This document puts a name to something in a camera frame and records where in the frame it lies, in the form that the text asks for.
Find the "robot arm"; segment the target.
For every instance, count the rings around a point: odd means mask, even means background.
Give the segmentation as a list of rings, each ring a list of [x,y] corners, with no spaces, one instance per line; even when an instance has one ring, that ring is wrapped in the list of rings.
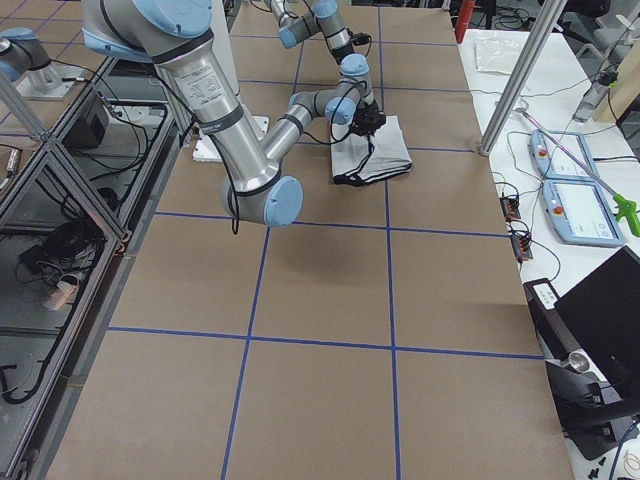
[[[236,220],[282,227],[298,217],[303,189],[296,178],[283,175],[281,161],[307,126],[325,117],[350,134],[371,136],[386,117],[374,97],[367,59],[354,51],[352,32],[336,2],[316,1],[303,15],[288,11],[283,1],[268,5],[285,47],[322,34],[341,78],[333,89],[294,95],[264,138],[254,130],[214,50],[215,37],[228,34],[226,26],[213,23],[217,3],[85,1],[82,32],[86,46],[97,53],[167,71],[221,156],[227,171],[221,193],[226,211]]]
[[[286,49],[303,43],[321,33],[325,44],[339,64],[355,52],[356,46],[370,45],[372,37],[364,32],[354,33],[341,15],[338,3],[332,0],[308,4],[306,13],[294,13],[287,1],[264,1],[278,24],[278,36]]]

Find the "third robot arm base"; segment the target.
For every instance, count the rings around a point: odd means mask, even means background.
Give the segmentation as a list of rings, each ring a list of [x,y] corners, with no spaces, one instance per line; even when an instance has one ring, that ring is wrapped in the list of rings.
[[[33,100],[60,100],[72,87],[63,81],[34,31],[26,27],[1,32],[1,75],[12,83],[26,76],[17,90]]]

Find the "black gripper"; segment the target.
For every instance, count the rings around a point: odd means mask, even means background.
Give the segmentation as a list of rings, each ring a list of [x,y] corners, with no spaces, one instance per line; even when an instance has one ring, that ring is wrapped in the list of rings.
[[[386,115],[377,102],[358,106],[348,132],[357,136],[374,135],[386,123]]]
[[[329,37],[329,51],[337,63],[346,56],[354,53],[356,46],[370,45],[372,37],[365,32],[354,33],[351,30],[341,30]]]

